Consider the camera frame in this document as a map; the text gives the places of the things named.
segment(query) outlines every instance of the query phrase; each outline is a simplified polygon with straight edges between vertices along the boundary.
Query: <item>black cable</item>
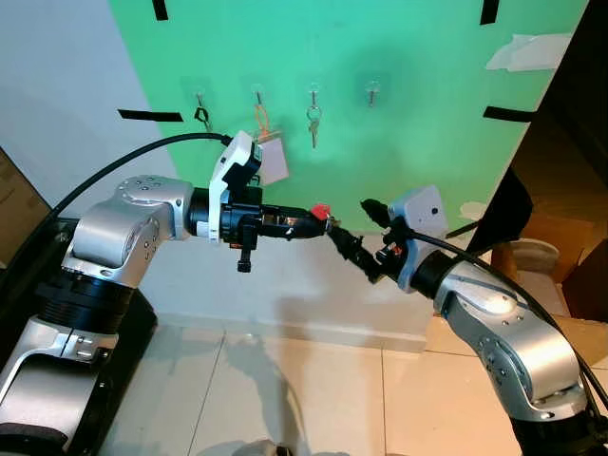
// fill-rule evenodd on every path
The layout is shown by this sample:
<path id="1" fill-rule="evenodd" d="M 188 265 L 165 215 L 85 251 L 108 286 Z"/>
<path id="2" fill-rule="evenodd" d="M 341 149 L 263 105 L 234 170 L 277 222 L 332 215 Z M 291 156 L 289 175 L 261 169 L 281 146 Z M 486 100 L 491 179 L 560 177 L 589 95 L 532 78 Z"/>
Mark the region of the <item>black cable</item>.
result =
<path id="1" fill-rule="evenodd" d="M 142 147 L 135 149 L 133 152 L 126 154 L 123 157 L 113 161 L 108 166 L 102 168 L 93 176 L 85 180 L 83 183 L 78 185 L 74 190 L 69 192 L 69 194 L 63 198 L 59 203 L 52 208 L 52 210 L 47 214 L 47 216 L 36 226 L 36 228 L 31 232 L 28 238 L 21 244 L 19 250 L 17 250 L 16 254 L 12 258 L 9 263 L 9 267 L 0 277 L 0 295 L 9 282 L 10 276 L 15 269 L 15 265 L 19 261 L 19 259 L 23 256 L 24 252 L 31 245 L 34 239 L 36 239 L 40 234 L 61 214 L 61 212 L 66 209 L 74 200 L 76 200 L 80 195 L 84 193 L 84 191 L 93 185 L 95 182 L 104 178 L 112 171 L 117 168 L 120 168 L 124 164 L 131 162 L 134 159 L 137 159 L 143 154 L 147 152 L 158 149 L 159 147 L 163 147 L 164 145 L 168 145 L 171 143 L 180 143 L 182 141 L 190 141 L 190 140 L 215 140 L 220 141 L 224 145 L 228 145 L 232 138 L 227 135 L 220 135 L 219 133 L 184 133 L 182 135 L 170 136 L 168 138 L 163 138 L 158 141 L 151 142 L 150 144 L 143 145 Z"/>
<path id="2" fill-rule="evenodd" d="M 507 277 L 506 275 L 501 273 L 496 268 L 493 268 L 492 266 L 487 264 L 482 259 L 477 258 L 476 256 L 470 254 L 469 252 L 459 249 L 458 247 L 450 244 L 449 242 L 445 242 L 444 240 L 438 239 L 437 237 L 432 237 L 432 236 L 424 235 L 422 233 L 418 233 L 411 229 L 408 229 L 407 236 L 409 238 L 419 239 L 419 240 L 422 240 L 423 242 L 433 244 L 442 249 L 449 250 L 450 252 L 458 255 L 459 257 L 464 258 L 466 261 L 473 263 L 476 266 L 479 266 L 481 269 L 483 269 L 487 273 L 492 274 L 493 276 L 502 280 L 509 287 L 511 287 L 515 292 L 517 292 L 519 295 L 521 295 L 523 297 L 523 299 L 525 299 L 525 301 L 527 302 L 530 309 L 538 317 L 540 317 L 541 319 L 543 319 L 544 321 L 549 323 L 556 330 L 558 330 L 562 335 L 564 335 L 563 331 L 561 330 L 560 326 L 558 325 L 558 322 L 555 321 L 555 318 L 553 318 L 551 313 L 549 313 L 539 303 L 539 301 L 537 301 L 534 297 L 532 297 L 532 295 L 529 292 L 527 292 L 522 286 L 520 286 L 517 282 L 510 279 L 509 277 Z M 580 356 L 580 353 L 574 347 L 572 347 L 572 350 L 574 351 L 575 355 L 577 356 L 577 359 L 579 360 L 580 369 L 583 371 L 583 373 L 587 377 L 587 379 L 589 379 L 589 382 L 591 383 L 594 390 L 598 394 L 599 399 L 601 400 L 602 404 L 608 409 L 608 394 L 606 394 L 606 391 L 602 387 L 601 383 L 599 382 L 598 378 L 593 373 L 593 371 L 591 370 L 591 368 L 589 367 L 587 362 L 582 358 L 582 356 Z M 595 400 L 593 398 L 593 395 L 591 394 L 591 391 L 588 390 L 588 387 L 585 388 L 585 391 L 587 393 L 589 401 L 592 403 L 592 405 L 594 405 Z M 594 413 L 596 413 L 597 416 L 599 416 L 599 412 L 597 410 L 598 410 L 597 406 L 595 406 Z"/>

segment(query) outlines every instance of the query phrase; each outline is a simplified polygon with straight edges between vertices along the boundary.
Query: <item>black tape strip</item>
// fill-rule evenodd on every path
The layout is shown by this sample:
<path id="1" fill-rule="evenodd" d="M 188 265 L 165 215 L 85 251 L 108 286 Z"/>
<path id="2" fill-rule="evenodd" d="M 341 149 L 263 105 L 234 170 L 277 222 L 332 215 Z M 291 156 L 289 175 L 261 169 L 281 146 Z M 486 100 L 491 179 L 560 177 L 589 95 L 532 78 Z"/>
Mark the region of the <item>black tape strip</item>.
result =
<path id="1" fill-rule="evenodd" d="M 488 106 L 484 117 L 509 122 L 532 122 L 536 111 L 518 111 L 517 109 L 506 109 L 504 107 Z"/>
<path id="2" fill-rule="evenodd" d="M 154 7 L 154 13 L 156 14 L 157 21 L 169 20 L 167 6 L 164 4 L 164 0 L 152 0 L 152 6 Z"/>
<path id="3" fill-rule="evenodd" d="M 132 111 L 130 109 L 119 109 L 118 112 L 123 119 L 134 121 L 183 122 L 179 112 Z"/>
<path id="4" fill-rule="evenodd" d="M 498 4 L 500 0 L 484 0 L 482 6 L 482 19 L 480 25 L 494 24 L 496 22 L 496 16 L 498 14 Z"/>

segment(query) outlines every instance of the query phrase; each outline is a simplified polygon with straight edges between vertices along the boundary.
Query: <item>tiled floor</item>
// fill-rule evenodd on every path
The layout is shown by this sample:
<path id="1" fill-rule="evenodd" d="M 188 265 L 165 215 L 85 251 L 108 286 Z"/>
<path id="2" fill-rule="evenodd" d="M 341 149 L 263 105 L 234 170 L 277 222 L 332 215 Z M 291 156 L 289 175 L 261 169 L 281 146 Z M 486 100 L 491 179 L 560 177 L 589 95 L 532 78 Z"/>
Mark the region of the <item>tiled floor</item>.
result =
<path id="1" fill-rule="evenodd" d="M 102 454 L 230 456 L 265 438 L 297 456 L 520 454 L 472 351 L 439 318 L 427 336 L 413 354 L 160 327 Z"/>

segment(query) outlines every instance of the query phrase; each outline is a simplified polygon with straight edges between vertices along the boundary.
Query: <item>green wall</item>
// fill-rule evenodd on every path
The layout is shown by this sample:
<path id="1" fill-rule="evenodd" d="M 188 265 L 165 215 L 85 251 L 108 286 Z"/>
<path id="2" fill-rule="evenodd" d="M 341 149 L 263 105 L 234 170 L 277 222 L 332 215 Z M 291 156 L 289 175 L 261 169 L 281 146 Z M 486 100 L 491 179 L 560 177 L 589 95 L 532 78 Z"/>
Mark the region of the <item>green wall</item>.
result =
<path id="1" fill-rule="evenodd" d="M 345 227 L 369 230 L 364 198 L 436 183 L 452 229 L 467 222 L 461 204 L 488 202 L 526 125 L 484 119 L 485 107 L 535 109 L 553 71 L 485 64 L 512 33 L 572 31 L 586 0 L 503 0 L 483 27 L 482 0 L 166 0 L 162 22 L 150 0 L 109 3 L 151 108 L 185 120 L 160 123 L 163 135 L 202 129 L 198 91 L 215 131 L 255 133 L 252 86 L 262 85 L 291 172 L 265 201 L 328 202 Z M 372 80 L 381 87 L 369 108 Z M 312 83 L 323 109 L 316 149 Z M 206 186 L 217 144 L 169 150 L 181 178 Z"/>

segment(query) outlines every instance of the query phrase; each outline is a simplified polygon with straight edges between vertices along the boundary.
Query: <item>white paper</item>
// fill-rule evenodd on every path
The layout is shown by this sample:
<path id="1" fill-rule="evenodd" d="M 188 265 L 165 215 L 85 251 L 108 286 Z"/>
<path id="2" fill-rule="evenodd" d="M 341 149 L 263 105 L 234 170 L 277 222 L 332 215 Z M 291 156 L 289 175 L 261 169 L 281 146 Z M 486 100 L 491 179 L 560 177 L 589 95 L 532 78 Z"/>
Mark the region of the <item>white paper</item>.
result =
<path id="1" fill-rule="evenodd" d="M 560 65 L 572 33 L 513 35 L 512 41 L 496 51 L 485 69 L 529 71 L 554 69 Z"/>
<path id="2" fill-rule="evenodd" d="M 289 169 L 283 152 L 283 142 L 274 138 L 259 145 L 262 149 L 262 165 L 259 167 L 259 177 L 262 185 L 289 178 Z"/>

